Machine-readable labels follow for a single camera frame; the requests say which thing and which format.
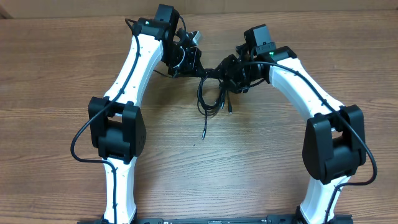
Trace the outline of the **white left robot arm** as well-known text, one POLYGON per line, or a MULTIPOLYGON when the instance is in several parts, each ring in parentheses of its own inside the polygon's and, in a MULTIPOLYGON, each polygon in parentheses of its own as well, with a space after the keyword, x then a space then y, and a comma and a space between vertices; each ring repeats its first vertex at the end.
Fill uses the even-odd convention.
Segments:
POLYGON ((144 149, 141 104, 158 63, 171 77, 201 77, 198 31, 178 28, 180 14, 161 4, 152 19, 126 19, 132 32, 129 53, 110 89, 88 105, 91 141, 106 174, 106 209, 100 223, 132 223, 136 216, 134 168, 144 149))

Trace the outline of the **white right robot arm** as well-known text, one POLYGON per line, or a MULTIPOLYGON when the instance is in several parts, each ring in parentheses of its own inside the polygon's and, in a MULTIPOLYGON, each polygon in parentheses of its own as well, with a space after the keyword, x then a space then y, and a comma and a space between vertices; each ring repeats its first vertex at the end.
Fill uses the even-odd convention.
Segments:
POLYGON ((310 175, 307 193, 293 215, 269 215, 267 223, 352 223, 351 215, 334 213, 343 187, 366 162, 364 116, 330 96, 305 71, 288 46, 273 43, 226 57, 207 77, 226 91, 243 93, 267 82, 293 104, 306 122, 302 159, 310 175))

